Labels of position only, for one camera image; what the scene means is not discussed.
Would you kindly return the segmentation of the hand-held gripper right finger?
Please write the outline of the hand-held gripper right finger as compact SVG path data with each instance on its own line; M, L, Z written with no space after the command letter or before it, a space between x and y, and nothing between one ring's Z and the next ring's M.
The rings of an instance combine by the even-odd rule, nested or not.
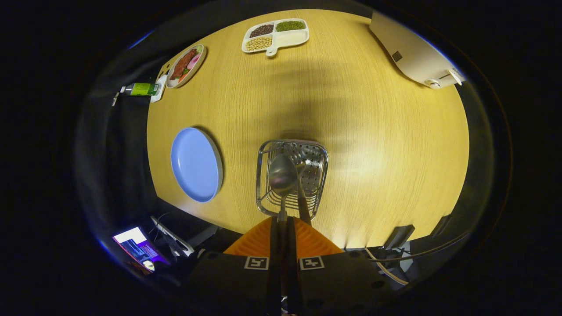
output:
M299 255L298 219L288 218L288 312L298 316L374 315L389 283L359 251Z

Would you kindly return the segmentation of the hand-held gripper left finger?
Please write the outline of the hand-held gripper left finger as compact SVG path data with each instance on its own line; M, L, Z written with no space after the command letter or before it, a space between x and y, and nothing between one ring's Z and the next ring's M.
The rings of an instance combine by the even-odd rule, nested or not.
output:
M281 315L279 228L269 218L247 232L237 246L258 245L261 254L207 251L189 274L189 305L197 316Z

